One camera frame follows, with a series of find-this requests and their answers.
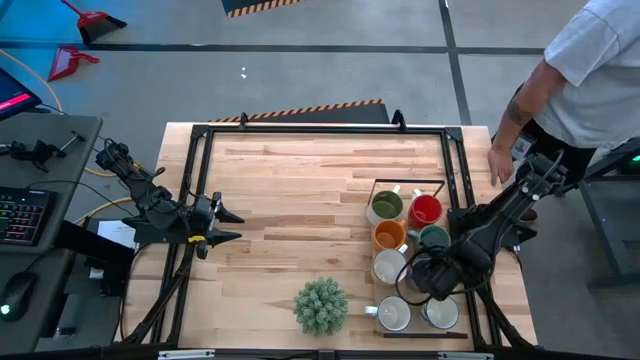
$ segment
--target gray floor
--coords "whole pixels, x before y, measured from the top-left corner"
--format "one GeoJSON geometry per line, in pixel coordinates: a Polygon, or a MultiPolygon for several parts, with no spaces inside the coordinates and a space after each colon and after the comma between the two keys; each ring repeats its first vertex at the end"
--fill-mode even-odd
{"type": "MultiPolygon", "coordinates": [[[[446,46],[437,0],[306,0],[228,19],[219,0],[76,0],[130,26],[105,43],[234,45],[446,46]]],[[[463,47],[544,47],[584,0],[449,0],[463,47]]],[[[79,41],[72,13],[50,0],[15,0],[0,41],[79,41]]],[[[46,76],[53,50],[7,49],[46,76]]],[[[200,121],[343,101],[382,98],[408,121],[460,124],[446,54],[279,52],[89,52],[83,65],[52,83],[65,111],[105,119],[103,136],[130,145],[153,168],[169,121],[200,121]]],[[[497,127],[536,56],[460,55],[471,121],[497,127]]],[[[0,66],[54,105],[47,89],[0,56],[0,66]]],[[[110,198],[126,193],[109,179],[83,181],[110,198]]],[[[102,203],[79,189],[68,218],[102,203]]],[[[577,192],[539,204],[540,236],[523,246],[524,277],[541,345],[559,351],[640,358],[640,291],[592,294],[586,281],[608,274],[577,192]]],[[[116,210],[105,216],[117,216],[116,210]]]]}

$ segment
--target human hand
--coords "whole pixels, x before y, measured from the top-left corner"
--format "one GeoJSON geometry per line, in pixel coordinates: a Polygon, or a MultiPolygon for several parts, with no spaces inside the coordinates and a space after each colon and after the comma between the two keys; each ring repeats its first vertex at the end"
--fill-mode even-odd
{"type": "Polygon", "coordinates": [[[491,186],[496,185],[496,179],[504,184],[513,174],[513,160],[511,151],[491,148],[487,155],[489,168],[491,169],[491,186]]]}

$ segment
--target yellow black hazard stripe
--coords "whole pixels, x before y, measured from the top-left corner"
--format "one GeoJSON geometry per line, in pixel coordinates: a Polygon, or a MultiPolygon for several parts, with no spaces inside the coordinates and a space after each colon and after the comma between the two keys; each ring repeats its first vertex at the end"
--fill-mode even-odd
{"type": "Polygon", "coordinates": [[[253,14],[253,13],[258,12],[258,11],[265,11],[265,10],[269,10],[269,9],[275,9],[277,7],[281,7],[281,6],[285,6],[285,5],[291,5],[291,4],[299,3],[299,2],[302,2],[302,1],[304,1],[304,0],[272,0],[272,1],[267,1],[267,2],[262,3],[262,4],[251,5],[251,6],[247,6],[247,7],[244,7],[244,8],[235,9],[233,11],[230,11],[227,14],[227,16],[229,16],[229,17],[244,16],[244,15],[253,14]]]}
{"type": "MultiPolygon", "coordinates": [[[[382,103],[383,103],[382,99],[351,101],[351,102],[346,102],[342,104],[311,106],[307,108],[274,111],[274,112],[262,113],[262,114],[253,114],[253,115],[249,115],[248,118],[249,118],[249,121],[264,120],[264,119],[274,118],[279,116],[290,116],[290,115],[296,115],[296,114],[305,114],[305,113],[327,111],[327,110],[337,110],[337,109],[343,109],[343,108],[382,104],[382,103]]],[[[240,121],[240,116],[235,116],[235,117],[228,117],[228,118],[222,118],[222,119],[216,119],[216,120],[209,120],[208,122],[239,122],[239,121],[240,121]]]]}

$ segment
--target person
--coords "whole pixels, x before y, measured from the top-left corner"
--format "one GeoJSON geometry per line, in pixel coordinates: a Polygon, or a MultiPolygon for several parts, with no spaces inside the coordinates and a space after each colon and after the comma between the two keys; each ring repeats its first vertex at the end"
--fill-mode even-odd
{"type": "Polygon", "coordinates": [[[640,135],[639,40],[640,0],[589,1],[509,102],[488,154],[492,185],[514,172],[520,135],[535,139],[529,153],[554,160],[564,150],[566,184],[582,180],[597,148],[640,135]]]}

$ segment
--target arm tattoo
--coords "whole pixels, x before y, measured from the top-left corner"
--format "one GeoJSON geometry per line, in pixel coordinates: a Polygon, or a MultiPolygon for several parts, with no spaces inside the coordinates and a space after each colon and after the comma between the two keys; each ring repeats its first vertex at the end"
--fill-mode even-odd
{"type": "Polygon", "coordinates": [[[507,114],[511,121],[516,123],[519,126],[524,126],[531,118],[533,118],[534,113],[524,111],[514,100],[509,102],[507,106],[507,114]]]}

